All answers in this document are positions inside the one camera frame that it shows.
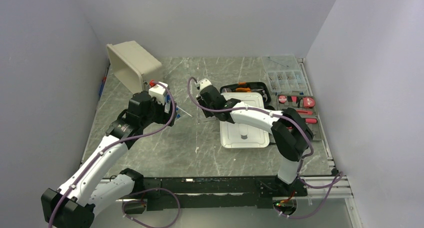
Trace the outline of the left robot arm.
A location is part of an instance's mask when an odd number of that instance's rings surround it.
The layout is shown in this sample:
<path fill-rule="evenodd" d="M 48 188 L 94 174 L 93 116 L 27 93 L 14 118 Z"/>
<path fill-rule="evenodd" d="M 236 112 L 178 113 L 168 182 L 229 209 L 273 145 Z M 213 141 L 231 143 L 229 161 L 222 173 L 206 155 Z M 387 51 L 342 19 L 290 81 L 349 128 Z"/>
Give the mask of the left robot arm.
<path fill-rule="evenodd" d="M 48 227 L 89 228 L 116 200 L 139 197 L 146 189 L 144 176 L 131 168 L 123 169 L 106 184 L 101 181 L 137 140 L 146 137 L 146 127 L 152 123 L 171 127 L 175 115 L 176 103 L 167 88 L 155 86 L 135 93 L 88 160 L 57 189 L 48 188 L 42 194 Z"/>

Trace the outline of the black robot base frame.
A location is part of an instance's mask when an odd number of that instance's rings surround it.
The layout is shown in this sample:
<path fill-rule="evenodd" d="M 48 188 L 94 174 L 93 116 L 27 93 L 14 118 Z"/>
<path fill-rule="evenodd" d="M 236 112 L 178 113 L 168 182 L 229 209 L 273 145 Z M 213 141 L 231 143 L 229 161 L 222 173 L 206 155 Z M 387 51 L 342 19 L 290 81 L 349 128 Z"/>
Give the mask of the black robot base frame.
<path fill-rule="evenodd" d="M 137 213 L 142 203 L 147 211 L 256 207 L 271 209 L 278 199 L 305 197 L 305 186 L 296 179 L 284 184 L 276 176 L 144 177 L 126 168 L 120 172 L 135 180 L 125 195 L 130 203 L 125 209 Z"/>

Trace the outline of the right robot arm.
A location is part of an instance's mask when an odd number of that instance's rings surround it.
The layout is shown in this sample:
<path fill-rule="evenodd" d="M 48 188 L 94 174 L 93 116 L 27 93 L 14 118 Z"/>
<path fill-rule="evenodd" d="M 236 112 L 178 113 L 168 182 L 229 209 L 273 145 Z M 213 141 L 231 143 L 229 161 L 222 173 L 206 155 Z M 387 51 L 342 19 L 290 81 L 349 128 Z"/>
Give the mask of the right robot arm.
<path fill-rule="evenodd" d="M 199 85 L 198 91 L 196 100 L 206 117 L 251 126 L 273 136 L 282 156 L 275 188 L 280 195 L 289 195 L 295 189 L 305 151 L 313 149 L 314 134 L 299 113 L 294 108 L 268 110 L 236 98 L 226 99 L 212 84 Z"/>

